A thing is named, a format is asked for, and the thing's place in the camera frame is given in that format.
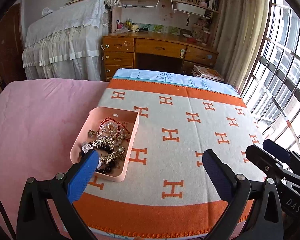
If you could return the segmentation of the gold leaf hair comb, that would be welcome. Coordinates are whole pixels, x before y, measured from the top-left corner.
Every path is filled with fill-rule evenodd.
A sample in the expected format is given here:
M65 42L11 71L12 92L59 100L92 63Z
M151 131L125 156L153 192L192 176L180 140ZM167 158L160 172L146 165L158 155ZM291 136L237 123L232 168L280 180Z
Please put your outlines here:
M91 142L92 147L97 150L102 164L109 164L114 161L117 156L117 148L120 144L112 137L102 136Z

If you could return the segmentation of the blue flower earring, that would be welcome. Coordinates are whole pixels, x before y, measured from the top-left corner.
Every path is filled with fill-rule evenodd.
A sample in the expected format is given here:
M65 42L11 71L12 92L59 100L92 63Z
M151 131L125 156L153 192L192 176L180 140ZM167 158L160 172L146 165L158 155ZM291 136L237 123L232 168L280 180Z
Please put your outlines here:
M94 130L90 129L88 131L88 137L93 138L97 135L97 132L95 132Z

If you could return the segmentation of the round gold pendant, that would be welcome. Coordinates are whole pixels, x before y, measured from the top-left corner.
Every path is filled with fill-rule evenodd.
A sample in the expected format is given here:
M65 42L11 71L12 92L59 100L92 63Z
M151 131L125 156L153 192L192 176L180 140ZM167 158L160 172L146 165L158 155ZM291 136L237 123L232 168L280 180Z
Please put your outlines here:
M117 153L118 153L118 154L124 154L124 152L125 152L125 148L124 148L123 146L119 146L119 147L117 148Z

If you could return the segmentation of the pink jewelry box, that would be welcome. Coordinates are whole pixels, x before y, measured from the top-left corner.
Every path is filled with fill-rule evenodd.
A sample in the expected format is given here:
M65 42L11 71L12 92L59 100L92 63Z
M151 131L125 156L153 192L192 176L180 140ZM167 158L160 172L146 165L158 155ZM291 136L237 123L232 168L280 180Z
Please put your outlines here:
M139 125L139 113L109 107L91 110L70 151L70 160L77 163L84 155L83 145L98 152L94 175L113 182L122 182L127 173L133 142Z

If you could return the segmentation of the pink smart watch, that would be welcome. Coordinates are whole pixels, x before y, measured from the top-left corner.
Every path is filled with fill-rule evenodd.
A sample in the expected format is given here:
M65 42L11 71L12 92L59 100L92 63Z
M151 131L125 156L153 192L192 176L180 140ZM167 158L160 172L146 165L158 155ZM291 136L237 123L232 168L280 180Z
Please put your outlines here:
M100 161L100 156L99 156L99 153L97 152L97 150L95 150L93 147L92 147L92 144L91 143L88 143L87 141L84 141L83 143L81 143L81 152L80 152L80 156L81 158L85 158L87 157L88 155L94 155L95 156L95 159L96 159L96 169L100 168L102 166L102 163Z

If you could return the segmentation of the orange H pattern blanket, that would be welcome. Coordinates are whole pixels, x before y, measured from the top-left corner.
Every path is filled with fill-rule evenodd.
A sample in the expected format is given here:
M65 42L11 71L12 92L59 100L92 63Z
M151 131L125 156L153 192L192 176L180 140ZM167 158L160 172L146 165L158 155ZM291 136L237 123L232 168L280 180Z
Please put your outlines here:
M226 207L203 168L212 149L235 173L263 181L245 156L263 138L239 97L163 82L113 78L98 104L139 115L125 179L94 176L74 206L87 226L113 237L207 234Z

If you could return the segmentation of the window with metal bars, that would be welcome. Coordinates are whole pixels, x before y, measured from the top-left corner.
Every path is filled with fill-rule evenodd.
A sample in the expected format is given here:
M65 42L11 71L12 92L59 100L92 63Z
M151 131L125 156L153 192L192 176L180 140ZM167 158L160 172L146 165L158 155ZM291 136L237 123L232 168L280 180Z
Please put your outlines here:
M300 18L270 0L265 37L241 97L266 139L300 154Z

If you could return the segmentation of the pink bed sheet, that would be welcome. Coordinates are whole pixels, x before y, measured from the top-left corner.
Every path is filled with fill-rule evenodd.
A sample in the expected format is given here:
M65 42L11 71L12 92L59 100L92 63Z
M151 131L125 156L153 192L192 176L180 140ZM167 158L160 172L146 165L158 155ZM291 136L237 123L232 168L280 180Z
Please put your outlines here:
M72 165L70 150L107 82L38 79L0 94L0 200L12 226L30 177L53 178Z

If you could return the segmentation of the stack of books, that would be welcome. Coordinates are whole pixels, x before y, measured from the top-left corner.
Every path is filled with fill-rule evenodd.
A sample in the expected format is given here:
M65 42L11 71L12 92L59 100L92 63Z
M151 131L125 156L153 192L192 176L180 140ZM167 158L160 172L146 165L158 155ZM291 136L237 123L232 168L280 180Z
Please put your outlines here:
M194 65L193 71L195 75L198 77L203 77L206 79L215 80L219 82L224 81L224 78L221 76L221 74L219 74L219 72L211 68Z

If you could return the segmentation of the blue tree pattern sheet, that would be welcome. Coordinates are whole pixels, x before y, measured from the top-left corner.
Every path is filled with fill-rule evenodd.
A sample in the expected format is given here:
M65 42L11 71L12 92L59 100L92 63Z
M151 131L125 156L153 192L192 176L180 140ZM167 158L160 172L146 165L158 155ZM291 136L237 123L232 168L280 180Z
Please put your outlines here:
M231 85L224 84L220 81L209 80L204 77L194 77L152 70L120 68L116 71L113 78L199 88L239 98L239 94Z

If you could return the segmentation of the beige curtain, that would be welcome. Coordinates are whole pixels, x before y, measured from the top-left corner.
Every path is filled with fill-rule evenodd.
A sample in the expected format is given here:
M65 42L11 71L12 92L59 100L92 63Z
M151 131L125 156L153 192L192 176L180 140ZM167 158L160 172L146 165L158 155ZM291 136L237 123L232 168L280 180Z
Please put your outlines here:
M270 0L222 0L213 47L215 70L241 92L266 29Z

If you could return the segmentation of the wooden desk with drawers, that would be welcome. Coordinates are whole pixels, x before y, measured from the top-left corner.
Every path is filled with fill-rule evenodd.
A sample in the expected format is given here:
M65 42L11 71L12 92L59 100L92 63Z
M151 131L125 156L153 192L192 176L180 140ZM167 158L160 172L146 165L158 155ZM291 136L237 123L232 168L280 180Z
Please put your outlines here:
M200 42L153 32L112 33L102 38L106 81L120 68L191 75L195 65L213 68L218 52Z

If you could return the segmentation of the white lace covered furniture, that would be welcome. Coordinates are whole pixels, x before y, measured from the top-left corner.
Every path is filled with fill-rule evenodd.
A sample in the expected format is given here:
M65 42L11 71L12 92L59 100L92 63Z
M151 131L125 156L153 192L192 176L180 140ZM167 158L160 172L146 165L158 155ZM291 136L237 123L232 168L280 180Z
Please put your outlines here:
M100 81L108 24L104 0L78 2L33 22L22 54L27 79Z

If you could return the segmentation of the brown wooden door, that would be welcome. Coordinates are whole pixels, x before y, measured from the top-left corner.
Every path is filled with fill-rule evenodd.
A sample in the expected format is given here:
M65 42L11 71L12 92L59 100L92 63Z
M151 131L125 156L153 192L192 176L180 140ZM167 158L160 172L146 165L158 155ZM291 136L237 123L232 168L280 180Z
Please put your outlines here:
M10 7L0 21L0 89L9 83L26 80L23 68L23 44L20 34L19 3Z

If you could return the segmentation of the wall bookshelf with books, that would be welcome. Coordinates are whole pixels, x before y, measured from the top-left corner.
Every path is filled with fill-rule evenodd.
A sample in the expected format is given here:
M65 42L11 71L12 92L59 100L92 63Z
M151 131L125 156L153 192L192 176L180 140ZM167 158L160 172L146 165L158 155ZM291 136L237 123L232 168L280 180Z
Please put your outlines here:
M116 31L127 20L190 30L201 19L213 34L221 3L222 0L114 0L111 31Z

